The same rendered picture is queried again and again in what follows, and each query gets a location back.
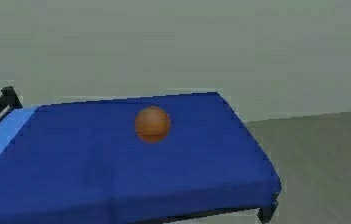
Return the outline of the orange basketball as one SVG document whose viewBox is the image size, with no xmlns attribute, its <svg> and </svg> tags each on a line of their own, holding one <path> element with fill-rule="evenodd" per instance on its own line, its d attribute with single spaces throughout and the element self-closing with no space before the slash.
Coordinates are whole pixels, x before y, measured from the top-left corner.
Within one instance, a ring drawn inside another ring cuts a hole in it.
<svg viewBox="0 0 351 224">
<path fill-rule="evenodd" d="M 163 140 L 168 135 L 171 120 L 168 113 L 162 108 L 149 106 L 137 114 L 134 127 L 141 140 L 154 143 Z"/>
</svg>

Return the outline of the blue bed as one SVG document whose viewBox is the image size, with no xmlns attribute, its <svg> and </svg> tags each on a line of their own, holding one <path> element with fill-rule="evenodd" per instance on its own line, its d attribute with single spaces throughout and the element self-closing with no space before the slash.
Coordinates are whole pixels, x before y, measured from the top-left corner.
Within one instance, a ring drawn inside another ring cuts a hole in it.
<svg viewBox="0 0 351 224">
<path fill-rule="evenodd" d="M 137 114 L 171 128 L 141 140 Z M 162 224 L 245 209 L 268 220 L 280 179 L 217 93 L 41 105 L 0 122 L 0 224 Z"/>
</svg>

